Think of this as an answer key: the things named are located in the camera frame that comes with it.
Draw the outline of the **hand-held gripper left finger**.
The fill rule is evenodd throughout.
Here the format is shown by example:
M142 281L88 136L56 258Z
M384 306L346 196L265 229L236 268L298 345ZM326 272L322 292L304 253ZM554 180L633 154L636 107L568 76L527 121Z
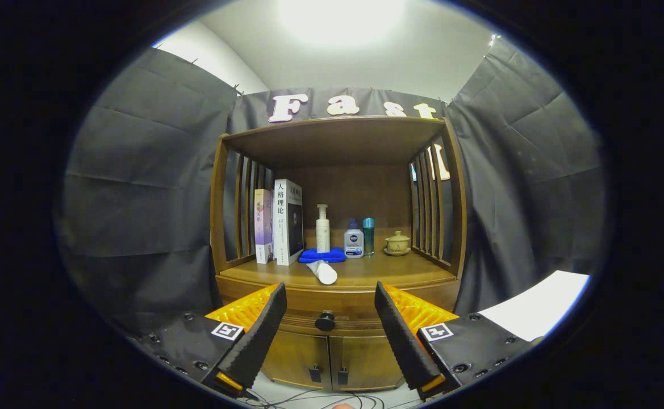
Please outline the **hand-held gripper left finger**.
M137 346L161 364L216 393L246 396L287 311L283 282L208 314L184 312L145 329Z

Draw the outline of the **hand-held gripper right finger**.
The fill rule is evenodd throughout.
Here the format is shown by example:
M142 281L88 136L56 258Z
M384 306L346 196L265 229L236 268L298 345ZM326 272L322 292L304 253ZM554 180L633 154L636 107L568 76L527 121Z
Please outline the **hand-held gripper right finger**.
M457 316L383 282L375 309L404 380L422 400L487 378L534 346L480 313Z

